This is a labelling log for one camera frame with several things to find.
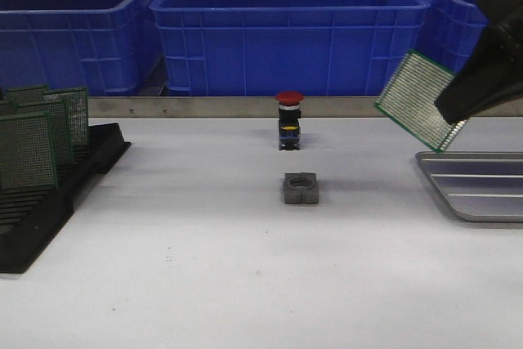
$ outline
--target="white table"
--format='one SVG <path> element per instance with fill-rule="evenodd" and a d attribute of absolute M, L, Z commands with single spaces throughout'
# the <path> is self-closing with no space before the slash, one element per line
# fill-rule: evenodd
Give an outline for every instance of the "white table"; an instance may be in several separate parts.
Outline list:
<path fill-rule="evenodd" d="M 2 348 L 523 347 L 523 226 L 458 220 L 388 119 L 94 119 L 133 143 L 22 276 Z M 523 151 L 523 118 L 452 150 Z M 316 172 L 320 204 L 282 202 Z"/>

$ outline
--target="metal tray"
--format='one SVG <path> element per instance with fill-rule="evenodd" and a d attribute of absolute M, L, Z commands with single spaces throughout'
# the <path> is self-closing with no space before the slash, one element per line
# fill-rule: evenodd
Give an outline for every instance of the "metal tray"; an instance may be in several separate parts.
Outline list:
<path fill-rule="evenodd" d="M 422 152 L 416 160 L 463 220 L 523 222 L 523 153 Z"/>

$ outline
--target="blue plastic crate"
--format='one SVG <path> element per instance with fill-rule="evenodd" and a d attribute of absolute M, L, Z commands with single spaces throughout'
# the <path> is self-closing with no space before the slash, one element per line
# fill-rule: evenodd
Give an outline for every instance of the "blue plastic crate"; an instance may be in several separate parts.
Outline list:
<path fill-rule="evenodd" d="M 487 19 L 476 7 L 476 0 L 431 0 L 416 49 L 459 71 L 486 26 Z"/>
<path fill-rule="evenodd" d="M 373 96 L 425 0 L 155 0 L 175 96 Z"/>
<path fill-rule="evenodd" d="M 137 92 L 161 57 L 152 0 L 0 0 L 0 86 Z"/>

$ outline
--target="red emergency stop button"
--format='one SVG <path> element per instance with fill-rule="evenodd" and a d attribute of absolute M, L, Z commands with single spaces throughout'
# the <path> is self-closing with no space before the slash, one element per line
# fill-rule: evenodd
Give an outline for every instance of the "red emergency stop button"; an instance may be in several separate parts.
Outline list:
<path fill-rule="evenodd" d="M 286 91 L 280 92 L 276 95 L 276 100 L 279 101 L 281 105 L 293 106 L 298 105 L 301 100 L 303 100 L 303 95 L 300 92 Z"/>

